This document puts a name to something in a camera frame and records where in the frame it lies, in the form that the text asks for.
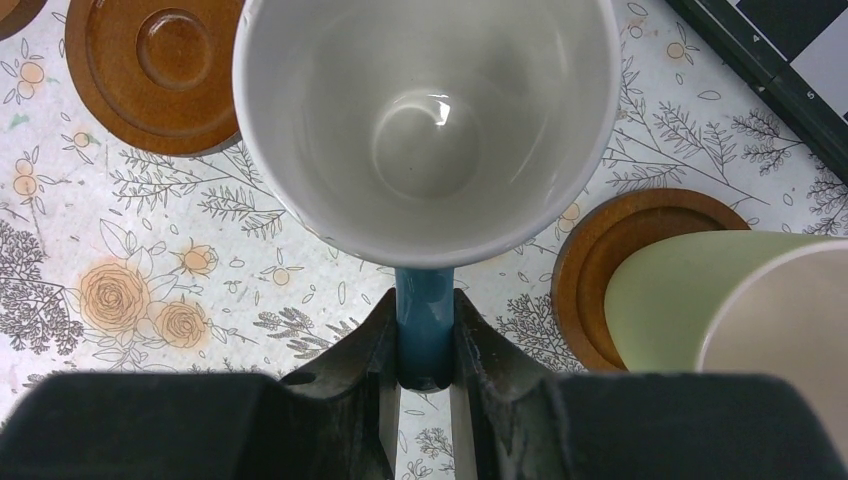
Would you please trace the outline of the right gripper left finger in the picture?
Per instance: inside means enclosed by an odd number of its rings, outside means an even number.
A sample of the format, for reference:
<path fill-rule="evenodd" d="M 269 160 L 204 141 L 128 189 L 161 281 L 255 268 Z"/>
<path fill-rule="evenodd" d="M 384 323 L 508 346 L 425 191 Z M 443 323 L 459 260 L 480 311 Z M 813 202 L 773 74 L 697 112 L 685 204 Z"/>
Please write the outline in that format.
<path fill-rule="evenodd" d="M 400 390 L 393 291 L 280 379 L 66 373 L 1 434 L 5 479 L 391 479 Z"/>

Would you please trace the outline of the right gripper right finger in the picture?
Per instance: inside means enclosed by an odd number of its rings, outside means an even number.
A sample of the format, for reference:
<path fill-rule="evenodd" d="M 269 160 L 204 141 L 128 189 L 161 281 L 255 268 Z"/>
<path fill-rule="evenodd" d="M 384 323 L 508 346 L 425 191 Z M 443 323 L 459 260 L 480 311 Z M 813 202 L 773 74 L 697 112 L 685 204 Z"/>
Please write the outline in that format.
<path fill-rule="evenodd" d="M 459 479 L 843 479 L 790 384 L 764 375 L 555 373 L 454 294 Z"/>

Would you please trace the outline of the brown coaster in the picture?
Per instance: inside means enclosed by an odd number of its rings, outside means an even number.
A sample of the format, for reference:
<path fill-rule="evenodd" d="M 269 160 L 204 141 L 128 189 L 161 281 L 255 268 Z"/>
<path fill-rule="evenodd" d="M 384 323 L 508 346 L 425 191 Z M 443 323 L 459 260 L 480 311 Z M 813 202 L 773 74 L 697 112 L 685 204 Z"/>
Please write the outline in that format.
<path fill-rule="evenodd" d="M 749 228 L 721 201 L 686 189 L 634 191 L 594 208 L 560 249 L 551 281 L 552 316 L 570 351 L 590 371 L 624 371 L 604 313 L 615 270 L 639 249 L 670 237 Z"/>
<path fill-rule="evenodd" d="M 121 141 L 193 155 L 237 135 L 232 61 L 243 2 L 73 1 L 69 72 L 83 104 Z"/>
<path fill-rule="evenodd" d="M 46 0 L 1 0 L 0 39 L 10 38 L 24 29 L 45 4 Z"/>

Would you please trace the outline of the green mug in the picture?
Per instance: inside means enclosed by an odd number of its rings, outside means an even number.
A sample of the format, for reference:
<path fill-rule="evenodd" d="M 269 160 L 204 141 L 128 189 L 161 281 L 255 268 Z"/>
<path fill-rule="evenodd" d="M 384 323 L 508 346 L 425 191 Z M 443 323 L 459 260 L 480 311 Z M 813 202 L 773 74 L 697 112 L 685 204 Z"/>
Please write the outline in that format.
<path fill-rule="evenodd" d="M 847 451 L 847 242 L 724 230 L 659 241 L 612 275 L 604 315 L 632 372 L 769 374 Z"/>

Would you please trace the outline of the blue mug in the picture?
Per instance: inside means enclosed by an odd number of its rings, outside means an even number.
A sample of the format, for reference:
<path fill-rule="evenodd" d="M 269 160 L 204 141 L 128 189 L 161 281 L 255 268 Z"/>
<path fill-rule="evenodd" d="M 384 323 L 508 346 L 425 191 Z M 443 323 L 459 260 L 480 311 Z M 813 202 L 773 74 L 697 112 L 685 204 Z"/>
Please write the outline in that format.
<path fill-rule="evenodd" d="M 618 109 L 609 1 L 248 1 L 237 120 L 309 232 L 395 272 L 397 378 L 453 377 L 454 271 L 536 236 L 596 171 Z"/>

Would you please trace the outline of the black white chessboard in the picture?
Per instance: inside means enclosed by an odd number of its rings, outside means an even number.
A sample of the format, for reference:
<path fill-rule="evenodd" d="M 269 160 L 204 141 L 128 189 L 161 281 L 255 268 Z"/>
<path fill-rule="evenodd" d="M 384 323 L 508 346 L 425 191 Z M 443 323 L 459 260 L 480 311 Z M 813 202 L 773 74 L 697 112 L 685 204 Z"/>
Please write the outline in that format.
<path fill-rule="evenodd" d="M 840 180 L 847 178 L 847 1 L 670 7 Z"/>

